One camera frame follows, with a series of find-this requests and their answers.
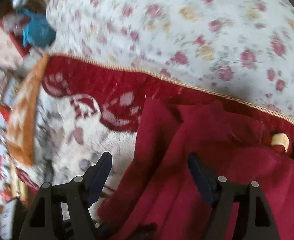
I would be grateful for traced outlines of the dark red garment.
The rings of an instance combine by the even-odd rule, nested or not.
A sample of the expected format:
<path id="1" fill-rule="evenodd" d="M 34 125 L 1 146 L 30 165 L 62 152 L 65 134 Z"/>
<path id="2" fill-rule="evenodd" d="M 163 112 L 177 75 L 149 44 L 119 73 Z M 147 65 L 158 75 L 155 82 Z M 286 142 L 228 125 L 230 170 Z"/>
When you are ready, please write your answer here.
<path id="1" fill-rule="evenodd" d="M 133 161 L 118 189 L 99 207 L 112 239 L 129 239 L 148 226 L 150 239 L 200 239 L 211 209 L 187 166 L 195 153 L 227 180 L 257 181 L 281 239 L 294 239 L 294 146 L 281 153 L 260 121 L 209 105 L 168 106 L 147 100 Z"/>

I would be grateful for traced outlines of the orange white fleece blanket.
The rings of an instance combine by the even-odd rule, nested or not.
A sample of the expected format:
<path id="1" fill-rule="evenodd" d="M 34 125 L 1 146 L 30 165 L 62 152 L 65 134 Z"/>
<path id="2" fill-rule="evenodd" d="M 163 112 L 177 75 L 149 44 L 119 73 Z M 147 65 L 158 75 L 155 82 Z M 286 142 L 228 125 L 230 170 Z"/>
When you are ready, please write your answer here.
<path id="1" fill-rule="evenodd" d="M 7 125 L 7 149 L 26 166 L 34 164 L 34 132 L 40 85 L 50 57 L 44 55 L 24 78 L 16 95 Z"/>

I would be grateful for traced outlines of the red white fleece blanket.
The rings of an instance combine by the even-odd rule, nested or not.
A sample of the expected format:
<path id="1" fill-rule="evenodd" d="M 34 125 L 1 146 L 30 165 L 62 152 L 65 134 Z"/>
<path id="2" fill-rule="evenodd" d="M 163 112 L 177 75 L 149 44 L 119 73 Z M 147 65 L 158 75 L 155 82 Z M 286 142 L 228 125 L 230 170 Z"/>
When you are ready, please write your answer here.
<path id="1" fill-rule="evenodd" d="M 143 70 L 50 56 L 36 106 L 34 164 L 17 161 L 19 178 L 36 192 L 45 181 L 60 184 L 83 174 L 110 152 L 113 166 L 92 212 L 102 220 L 99 207 L 118 189 L 133 161 L 147 100 L 168 106 L 220 102 L 227 112 L 263 123 L 272 147 L 283 154 L 293 151 L 294 121 L 279 112 Z"/>

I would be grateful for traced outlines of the red cloth by bag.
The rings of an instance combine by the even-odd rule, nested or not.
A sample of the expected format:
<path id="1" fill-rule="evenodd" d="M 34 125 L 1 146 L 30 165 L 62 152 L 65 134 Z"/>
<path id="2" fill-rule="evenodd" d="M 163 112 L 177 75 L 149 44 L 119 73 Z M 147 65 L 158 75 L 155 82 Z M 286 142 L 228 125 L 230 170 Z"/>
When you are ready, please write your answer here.
<path id="1" fill-rule="evenodd" d="M 31 46 L 24 47 L 21 37 L 16 37 L 13 32 L 6 32 L 4 29 L 4 26 L 3 26 L 2 18 L 0 18 L 0 27 L 3 29 L 5 34 L 7 34 L 9 36 L 10 40 L 13 42 L 13 44 L 14 44 L 15 48 L 17 49 L 17 51 L 19 52 L 19 54 L 22 57 L 27 56 L 29 54 L 29 50 L 30 50 Z"/>

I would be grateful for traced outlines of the blue plastic bag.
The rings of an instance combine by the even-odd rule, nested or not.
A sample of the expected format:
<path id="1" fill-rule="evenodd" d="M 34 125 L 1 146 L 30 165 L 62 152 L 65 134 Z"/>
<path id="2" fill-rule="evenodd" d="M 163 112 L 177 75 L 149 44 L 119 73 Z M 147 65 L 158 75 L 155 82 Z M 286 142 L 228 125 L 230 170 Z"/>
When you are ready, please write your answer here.
<path id="1" fill-rule="evenodd" d="M 43 14 L 34 13 L 28 9 L 21 9 L 19 13 L 30 18 L 29 23 L 23 27 L 23 46 L 31 45 L 39 48 L 50 46 L 56 37 L 56 31 L 51 28 L 46 17 Z"/>

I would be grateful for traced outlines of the floral white quilt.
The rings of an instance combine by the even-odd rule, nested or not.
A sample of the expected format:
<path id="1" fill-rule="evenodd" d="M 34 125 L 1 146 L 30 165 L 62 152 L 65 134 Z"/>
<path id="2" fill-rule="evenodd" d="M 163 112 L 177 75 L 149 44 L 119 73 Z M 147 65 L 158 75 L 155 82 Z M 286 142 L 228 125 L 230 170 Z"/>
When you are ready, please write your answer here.
<path id="1" fill-rule="evenodd" d="M 289 0 L 50 0 L 54 53 L 147 69 L 294 119 Z"/>

